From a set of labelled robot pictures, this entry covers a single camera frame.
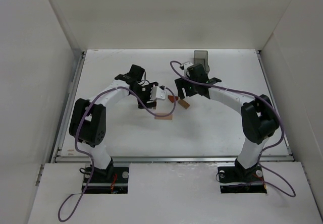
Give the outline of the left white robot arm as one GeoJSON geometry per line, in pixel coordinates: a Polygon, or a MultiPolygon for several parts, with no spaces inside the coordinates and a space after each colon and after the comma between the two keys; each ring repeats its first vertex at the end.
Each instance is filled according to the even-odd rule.
{"type": "Polygon", "coordinates": [[[157,82],[145,81],[145,70],[132,65],[130,71],[117,75],[102,92],[90,99],[79,98],[74,104],[69,134],[74,137],[76,150],[93,161],[93,174],[108,179],[113,174],[113,160],[109,156],[103,139],[106,134],[106,113],[121,99],[135,93],[138,108],[156,106],[157,82]]]}

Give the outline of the smoky transparent plastic bin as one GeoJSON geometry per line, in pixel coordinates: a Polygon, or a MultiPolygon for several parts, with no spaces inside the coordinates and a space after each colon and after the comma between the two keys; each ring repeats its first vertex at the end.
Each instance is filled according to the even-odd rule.
{"type": "Polygon", "coordinates": [[[208,51],[207,50],[195,50],[194,51],[194,64],[201,64],[208,74],[210,71],[208,64],[208,51]]]}

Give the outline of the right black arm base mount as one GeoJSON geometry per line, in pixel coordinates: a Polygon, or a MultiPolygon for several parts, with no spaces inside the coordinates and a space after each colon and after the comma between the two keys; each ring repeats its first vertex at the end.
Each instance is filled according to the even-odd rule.
{"type": "Polygon", "coordinates": [[[222,194],[266,194],[262,168],[258,165],[250,170],[237,166],[218,166],[217,180],[222,194]]]}

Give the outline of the orange triangular wood block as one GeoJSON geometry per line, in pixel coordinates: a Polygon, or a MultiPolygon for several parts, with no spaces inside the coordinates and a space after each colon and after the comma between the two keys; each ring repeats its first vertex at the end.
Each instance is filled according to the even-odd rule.
{"type": "Polygon", "coordinates": [[[176,101],[178,101],[178,97],[177,96],[172,96],[172,95],[168,95],[168,100],[171,102],[171,103],[174,103],[176,101]]]}

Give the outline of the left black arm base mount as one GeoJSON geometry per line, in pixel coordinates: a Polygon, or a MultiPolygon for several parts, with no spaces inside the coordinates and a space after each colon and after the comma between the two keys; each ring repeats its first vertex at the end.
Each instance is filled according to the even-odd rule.
{"type": "Polygon", "coordinates": [[[129,165],[114,164],[108,170],[95,169],[85,194],[127,194],[129,165]]]}

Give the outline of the tan wood block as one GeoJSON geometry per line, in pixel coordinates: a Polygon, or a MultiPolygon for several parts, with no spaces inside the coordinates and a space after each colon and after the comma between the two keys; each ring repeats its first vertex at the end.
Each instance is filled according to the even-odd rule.
{"type": "Polygon", "coordinates": [[[178,104],[184,109],[188,109],[190,107],[190,104],[183,99],[179,99],[178,104]]]}

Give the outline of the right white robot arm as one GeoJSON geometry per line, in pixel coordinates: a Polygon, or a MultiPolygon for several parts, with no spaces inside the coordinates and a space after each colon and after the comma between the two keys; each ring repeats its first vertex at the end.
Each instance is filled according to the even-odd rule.
{"type": "Polygon", "coordinates": [[[236,182],[246,182],[258,165],[258,158],[267,140],[280,126],[276,111],[270,99],[262,94],[226,88],[218,78],[209,78],[202,64],[185,62],[180,64],[184,72],[175,80],[178,97],[184,99],[201,95],[219,102],[241,116],[245,141],[235,160],[236,182]]]}

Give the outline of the long light wood block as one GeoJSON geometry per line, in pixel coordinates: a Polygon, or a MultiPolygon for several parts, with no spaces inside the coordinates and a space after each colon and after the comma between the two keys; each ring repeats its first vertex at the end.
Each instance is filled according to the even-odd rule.
{"type": "Polygon", "coordinates": [[[173,115],[172,114],[165,114],[165,113],[160,113],[159,115],[154,117],[155,120],[172,120],[173,115]]]}

